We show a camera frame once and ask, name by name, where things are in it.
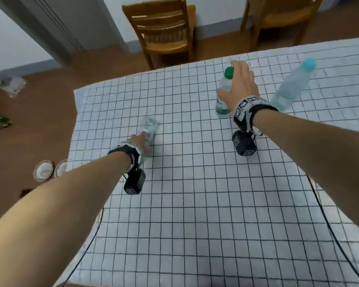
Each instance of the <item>door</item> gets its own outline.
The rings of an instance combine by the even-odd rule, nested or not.
[[[20,0],[68,52],[117,44],[117,36],[97,0]]]

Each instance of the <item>white tablecloth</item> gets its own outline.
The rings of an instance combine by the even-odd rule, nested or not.
[[[230,119],[215,116],[216,82],[230,60],[248,62],[262,97],[307,58],[317,68],[290,115],[359,131],[359,39],[215,58],[100,82],[75,91],[79,114],[68,168],[161,126],[140,195],[120,182],[71,282],[103,286],[357,286],[332,240],[305,173],[266,137],[238,156]],[[320,199],[359,269],[359,229]],[[88,241],[60,280],[79,260]]]

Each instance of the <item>green bottle cap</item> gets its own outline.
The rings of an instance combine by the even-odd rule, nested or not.
[[[234,74],[234,67],[228,67],[225,69],[225,77],[228,80],[231,80],[233,78],[233,74]]]

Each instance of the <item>hand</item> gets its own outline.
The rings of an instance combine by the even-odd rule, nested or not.
[[[132,141],[133,143],[137,144],[141,150],[144,151],[144,156],[149,155],[149,147],[145,143],[146,133],[142,132],[140,135],[132,135],[128,141]]]
[[[226,106],[235,110],[238,103],[248,96],[259,96],[258,86],[254,82],[254,74],[244,61],[231,61],[234,67],[233,83],[230,91],[217,89],[217,94]]]

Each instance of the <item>door frame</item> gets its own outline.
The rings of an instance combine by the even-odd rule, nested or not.
[[[124,52],[129,52],[104,0],[96,0],[106,20],[115,33],[117,43]],[[73,55],[38,21],[20,0],[0,0],[0,9],[20,26],[33,40],[48,52],[60,65],[69,65]]]

